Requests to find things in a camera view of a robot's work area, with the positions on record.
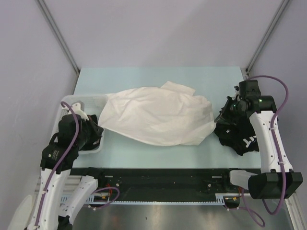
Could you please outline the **black t shirt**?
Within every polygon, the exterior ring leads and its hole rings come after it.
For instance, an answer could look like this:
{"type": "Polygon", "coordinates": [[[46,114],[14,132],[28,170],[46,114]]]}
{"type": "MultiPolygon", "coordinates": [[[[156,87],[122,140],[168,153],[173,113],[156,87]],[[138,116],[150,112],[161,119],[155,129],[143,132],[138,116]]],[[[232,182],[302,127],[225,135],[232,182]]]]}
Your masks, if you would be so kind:
{"type": "Polygon", "coordinates": [[[91,135],[87,149],[94,150],[100,145],[104,129],[98,125],[97,115],[88,115],[88,117],[91,135]]]}

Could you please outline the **white plastic laundry basket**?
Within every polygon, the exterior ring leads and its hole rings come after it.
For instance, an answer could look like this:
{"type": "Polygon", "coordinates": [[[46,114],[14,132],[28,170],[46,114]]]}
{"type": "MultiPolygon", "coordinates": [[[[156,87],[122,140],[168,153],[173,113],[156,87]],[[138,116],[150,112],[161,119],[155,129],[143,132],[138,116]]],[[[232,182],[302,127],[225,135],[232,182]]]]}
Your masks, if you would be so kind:
{"type": "MultiPolygon", "coordinates": [[[[61,99],[71,107],[73,104],[81,102],[82,111],[87,115],[96,115],[97,120],[99,119],[102,110],[107,103],[107,96],[105,94],[84,94],[84,95],[67,95],[61,99]]],[[[64,109],[61,105],[59,106],[56,121],[53,126],[52,135],[58,132],[58,123],[61,118],[66,115],[69,111],[64,109]]],[[[105,131],[102,132],[100,141],[97,142],[98,146],[90,150],[80,150],[79,155],[96,154],[102,150],[104,143],[105,131]]]]}

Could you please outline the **white t shirt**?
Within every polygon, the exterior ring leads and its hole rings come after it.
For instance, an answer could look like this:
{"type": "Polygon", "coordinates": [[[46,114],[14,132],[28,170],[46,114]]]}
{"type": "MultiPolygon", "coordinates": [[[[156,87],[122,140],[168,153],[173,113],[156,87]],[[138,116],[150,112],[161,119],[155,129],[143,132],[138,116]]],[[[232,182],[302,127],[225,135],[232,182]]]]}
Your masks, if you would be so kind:
{"type": "Polygon", "coordinates": [[[197,146],[216,127],[212,103],[171,81],[108,94],[98,124],[154,146],[197,146]]]}

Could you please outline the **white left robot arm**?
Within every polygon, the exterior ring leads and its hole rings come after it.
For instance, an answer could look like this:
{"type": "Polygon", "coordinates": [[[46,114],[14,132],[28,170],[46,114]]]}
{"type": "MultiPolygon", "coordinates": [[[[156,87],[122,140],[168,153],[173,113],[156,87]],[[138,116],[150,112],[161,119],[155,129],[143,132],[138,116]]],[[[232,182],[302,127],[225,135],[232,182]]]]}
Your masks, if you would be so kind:
{"type": "Polygon", "coordinates": [[[102,134],[96,115],[67,114],[60,119],[58,131],[42,151],[40,189],[27,230],[71,230],[87,198],[105,188],[104,171],[89,167],[68,201],[60,204],[73,162],[80,151],[94,149],[102,134]]]}

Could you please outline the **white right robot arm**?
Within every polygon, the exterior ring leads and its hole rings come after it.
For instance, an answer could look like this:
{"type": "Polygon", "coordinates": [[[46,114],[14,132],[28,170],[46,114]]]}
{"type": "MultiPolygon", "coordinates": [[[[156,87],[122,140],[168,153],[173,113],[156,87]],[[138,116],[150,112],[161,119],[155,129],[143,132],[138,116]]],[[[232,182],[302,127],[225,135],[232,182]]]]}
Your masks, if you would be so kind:
{"type": "Polygon", "coordinates": [[[257,80],[242,81],[235,89],[236,96],[227,97],[215,119],[214,132],[222,145],[238,155],[258,151],[261,173],[231,170],[221,186],[226,192],[240,186],[254,199],[289,198],[302,184],[303,176],[293,170],[284,151],[274,98],[261,94],[257,80]]]}

